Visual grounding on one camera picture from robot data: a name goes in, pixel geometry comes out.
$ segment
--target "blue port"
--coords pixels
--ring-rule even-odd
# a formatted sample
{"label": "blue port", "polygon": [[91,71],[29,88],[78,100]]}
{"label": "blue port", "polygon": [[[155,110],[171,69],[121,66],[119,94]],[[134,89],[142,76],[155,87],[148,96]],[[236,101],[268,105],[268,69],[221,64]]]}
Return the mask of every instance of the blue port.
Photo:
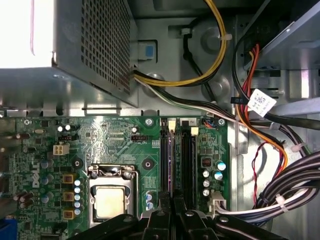
{"label": "blue port", "polygon": [[15,219],[0,219],[0,239],[17,240],[18,223]]}

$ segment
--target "motherboard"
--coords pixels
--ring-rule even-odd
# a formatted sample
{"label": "motherboard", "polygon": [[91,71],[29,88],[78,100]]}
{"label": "motherboard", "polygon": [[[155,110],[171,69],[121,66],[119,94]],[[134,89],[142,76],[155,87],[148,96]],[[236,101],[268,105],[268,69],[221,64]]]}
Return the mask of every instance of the motherboard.
{"label": "motherboard", "polygon": [[0,192],[17,201],[19,240],[65,240],[119,214],[157,208],[180,190],[208,214],[229,199],[227,124],[205,117],[28,117],[7,132]]}

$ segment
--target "green circuit board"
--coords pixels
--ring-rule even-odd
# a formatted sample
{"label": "green circuit board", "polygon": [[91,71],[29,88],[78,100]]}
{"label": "green circuit board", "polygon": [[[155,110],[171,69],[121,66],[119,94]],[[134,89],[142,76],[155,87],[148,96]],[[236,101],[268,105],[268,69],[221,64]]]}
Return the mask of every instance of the green circuit board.
{"label": "green circuit board", "polygon": [[[196,137],[196,208],[207,213],[208,197],[203,196],[203,170],[210,172],[207,178],[210,190],[219,191],[229,199],[228,168],[223,173],[222,180],[214,179],[217,162],[229,163],[227,125],[208,128],[203,125],[203,118],[195,118],[198,127]],[[182,176],[182,142],[179,118],[176,119],[176,187],[180,187]],[[9,161],[9,192],[33,193],[32,205],[19,209],[12,217],[18,220],[18,239],[38,240],[41,235],[50,235],[56,224],[66,223],[67,228],[60,234],[65,240],[76,233],[85,231],[88,223],[88,166],[92,164],[135,165],[139,172],[138,209],[139,216],[148,210],[146,194],[152,193],[153,207],[157,207],[157,192],[160,190],[161,171],[161,118],[146,117],[34,117],[16,118],[15,132],[30,134],[21,142],[21,152],[11,155]],[[73,131],[59,131],[59,127],[76,126]],[[54,155],[53,147],[59,144],[69,144],[69,153]],[[202,159],[210,159],[210,166],[203,166]],[[151,167],[145,166],[146,160],[151,160]],[[83,165],[75,167],[76,161]],[[74,201],[65,201],[63,194],[74,191],[74,184],[64,183],[67,175],[80,180],[81,207],[80,214],[72,219],[64,217],[65,211],[73,211]],[[50,182],[42,184],[43,179],[52,176]]]}

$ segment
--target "white label sticker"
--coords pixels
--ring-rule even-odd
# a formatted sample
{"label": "white label sticker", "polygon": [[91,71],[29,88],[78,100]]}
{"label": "white label sticker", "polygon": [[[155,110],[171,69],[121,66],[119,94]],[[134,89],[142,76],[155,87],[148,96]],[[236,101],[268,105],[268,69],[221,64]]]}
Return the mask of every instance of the white label sticker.
{"label": "white label sticker", "polygon": [[255,89],[248,102],[248,107],[261,117],[264,117],[276,103],[275,99],[259,89]]}

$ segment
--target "power supply vent grille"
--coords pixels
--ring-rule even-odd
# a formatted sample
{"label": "power supply vent grille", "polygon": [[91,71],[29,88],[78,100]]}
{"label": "power supply vent grille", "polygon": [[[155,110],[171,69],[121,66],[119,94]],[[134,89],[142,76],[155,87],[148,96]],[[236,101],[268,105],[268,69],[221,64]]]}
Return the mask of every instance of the power supply vent grille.
{"label": "power supply vent grille", "polygon": [[82,0],[81,61],[130,94],[130,15],[123,0]]}

